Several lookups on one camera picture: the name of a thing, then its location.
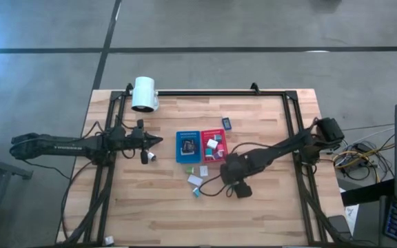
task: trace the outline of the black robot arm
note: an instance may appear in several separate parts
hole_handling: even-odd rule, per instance
[[[312,129],[317,127],[316,134]],[[243,154],[228,154],[220,166],[221,178],[225,185],[234,185],[237,197],[249,197],[252,191],[244,178],[262,172],[272,162],[293,151],[302,151],[302,163],[313,165],[319,159],[322,149],[337,147],[344,134],[335,119],[314,120],[312,125],[297,135],[267,148],[252,149]]]
[[[143,121],[137,121],[131,134],[123,127],[113,127],[95,136],[70,138],[48,134],[24,134],[12,139],[10,153],[16,159],[26,160],[40,155],[85,156],[95,165],[102,164],[109,152],[141,149],[142,163],[147,163],[147,150],[163,139],[143,130]]]

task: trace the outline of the wooden table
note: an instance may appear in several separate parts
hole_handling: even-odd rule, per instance
[[[95,121],[104,125],[110,92],[93,91],[85,132]],[[314,117],[320,117],[315,91],[297,92],[304,124],[308,126]],[[132,111],[130,100],[126,102],[125,124],[135,126],[136,120],[142,118],[145,130],[164,140],[151,149],[158,158],[155,163],[142,165],[138,152],[130,160],[118,153],[105,230],[106,236],[114,236],[116,245],[307,244],[290,155],[275,160],[264,172],[248,178],[246,182],[252,187],[253,195],[243,199],[227,198],[224,192],[216,197],[194,197],[195,186],[187,182],[186,166],[175,161],[177,131],[222,128],[222,117],[229,117],[232,124],[232,130],[226,132],[228,149],[247,141],[272,145],[288,138],[282,99],[275,96],[163,96],[159,98],[160,109],[151,114]],[[246,145],[239,151],[252,148]],[[78,158],[74,170],[87,162],[86,158]],[[218,175],[219,166],[220,163],[208,164],[210,176],[204,179]],[[89,166],[70,190],[65,208],[69,231],[88,210],[94,174],[95,166]],[[332,164],[319,163],[315,178],[326,215],[343,215]],[[222,186],[221,180],[215,180],[203,191],[216,192]],[[312,226],[317,233],[316,221],[312,221]],[[96,237],[96,232],[95,221],[92,237]],[[63,240],[62,231],[58,240]]]

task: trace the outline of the blue bin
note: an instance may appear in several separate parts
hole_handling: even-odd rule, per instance
[[[194,140],[196,151],[191,155],[182,155],[181,149],[184,139]],[[201,162],[201,143],[199,131],[182,131],[176,133],[176,162],[177,163],[200,163]]]

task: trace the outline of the gray floor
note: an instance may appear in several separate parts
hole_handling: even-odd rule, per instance
[[[0,48],[102,48],[113,5],[0,1]],[[397,46],[397,0],[123,0],[111,46],[376,45]],[[28,168],[8,153],[16,135],[80,135],[100,56],[0,54],[1,161]],[[315,88],[323,116],[342,128],[393,123],[397,103],[397,52],[110,54],[100,88],[124,88],[137,76],[151,76],[161,89],[247,88],[251,82]],[[346,139],[384,129],[349,131]],[[391,134],[371,141],[382,145]],[[392,152],[386,155],[393,160]],[[70,175],[74,159],[35,162]],[[44,169],[34,169],[32,180],[14,177],[0,212],[0,247],[52,244],[66,185]]]

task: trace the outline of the yellow wire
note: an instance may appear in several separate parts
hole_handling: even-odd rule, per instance
[[[333,159],[333,161],[334,161],[334,167],[335,167],[336,169],[341,169],[341,168],[344,168],[344,167],[348,167],[348,166],[353,165],[354,163],[358,162],[360,158],[365,159],[366,161],[368,161],[368,160],[369,160],[369,159],[368,159],[368,156],[371,156],[371,155],[373,155],[373,154],[376,154],[377,152],[379,152],[379,151],[382,150],[382,149],[387,149],[387,148],[392,148],[392,147],[394,147],[394,144],[390,144],[390,145],[381,147],[381,148],[379,148],[379,149],[373,149],[373,150],[368,151],[368,152],[366,152],[366,153],[364,153],[364,154],[362,154],[362,153],[360,153],[360,152],[354,152],[354,151],[341,152],[340,154],[336,155],[336,156],[334,157],[334,159]],[[345,164],[345,165],[335,166],[335,161],[336,161],[336,159],[337,159],[339,156],[342,156],[342,155],[344,155],[344,154],[350,154],[350,153],[352,153],[352,154],[357,154],[357,155],[360,156],[360,158],[356,158],[356,159],[354,159],[352,162],[348,162],[348,163]]]

